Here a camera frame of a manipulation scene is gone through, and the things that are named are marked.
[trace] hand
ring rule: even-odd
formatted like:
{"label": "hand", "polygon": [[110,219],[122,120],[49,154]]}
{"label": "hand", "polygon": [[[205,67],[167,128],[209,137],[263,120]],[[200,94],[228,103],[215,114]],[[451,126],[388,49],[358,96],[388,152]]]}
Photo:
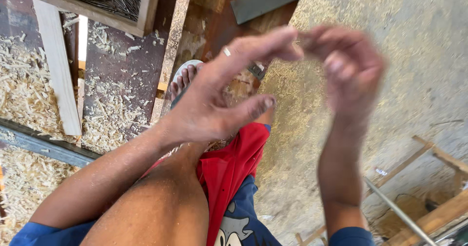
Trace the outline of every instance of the hand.
{"label": "hand", "polygon": [[258,94],[227,108],[222,91],[254,60],[303,58],[303,51],[293,45],[297,37],[295,28],[280,27],[265,35],[233,40],[203,66],[175,108],[161,120],[167,125],[167,134],[179,143],[223,139],[260,117],[276,104],[273,95]]}
{"label": "hand", "polygon": [[318,26],[301,33],[303,48],[323,61],[328,102],[337,114],[367,116],[374,109],[384,64],[360,31]]}

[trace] dirt floor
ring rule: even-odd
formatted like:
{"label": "dirt floor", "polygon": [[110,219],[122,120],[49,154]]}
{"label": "dirt floor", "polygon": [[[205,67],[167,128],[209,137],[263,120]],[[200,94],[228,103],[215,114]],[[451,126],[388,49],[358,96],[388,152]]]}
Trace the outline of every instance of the dirt floor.
{"label": "dirt floor", "polygon": [[[339,23],[369,32],[388,59],[382,94],[363,152],[364,175],[376,181],[421,148],[417,134],[468,162],[468,0],[301,0],[291,24],[306,30]],[[317,62],[272,64],[261,90],[278,98],[270,139],[257,173],[255,209],[284,245],[297,244],[323,224],[316,165],[331,114]],[[453,194],[453,171],[425,154],[381,189],[413,218],[425,197],[443,203]],[[376,235],[395,227],[376,196],[364,213]]]}

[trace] blue shirt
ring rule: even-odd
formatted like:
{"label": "blue shirt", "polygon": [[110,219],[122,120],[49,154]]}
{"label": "blue shirt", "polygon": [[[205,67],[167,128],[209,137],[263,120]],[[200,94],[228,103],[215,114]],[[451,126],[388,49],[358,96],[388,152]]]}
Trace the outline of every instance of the blue shirt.
{"label": "blue shirt", "polygon": [[[227,207],[214,246],[280,246],[254,211],[254,194],[258,188],[249,175]],[[95,221],[68,229],[27,223],[11,240],[10,246],[79,246]],[[358,227],[337,231],[330,246],[374,246],[372,234]]]}

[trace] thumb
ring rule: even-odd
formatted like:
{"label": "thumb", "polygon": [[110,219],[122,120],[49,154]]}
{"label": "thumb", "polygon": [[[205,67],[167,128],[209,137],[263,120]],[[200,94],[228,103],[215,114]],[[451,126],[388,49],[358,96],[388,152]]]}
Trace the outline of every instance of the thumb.
{"label": "thumb", "polygon": [[276,98],[272,94],[257,94],[245,100],[236,107],[230,108],[229,118],[231,123],[240,127],[253,122],[259,118],[266,110],[276,105]]}

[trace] cartoon print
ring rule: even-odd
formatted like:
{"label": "cartoon print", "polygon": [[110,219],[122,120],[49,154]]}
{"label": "cartoon print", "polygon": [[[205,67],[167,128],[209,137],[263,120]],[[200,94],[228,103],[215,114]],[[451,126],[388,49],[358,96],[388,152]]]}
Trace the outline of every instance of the cartoon print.
{"label": "cartoon print", "polygon": [[[231,202],[227,210],[233,213],[235,203]],[[235,219],[224,216],[214,246],[243,246],[241,241],[253,233],[251,230],[243,230],[247,224],[249,224],[249,218]]]}

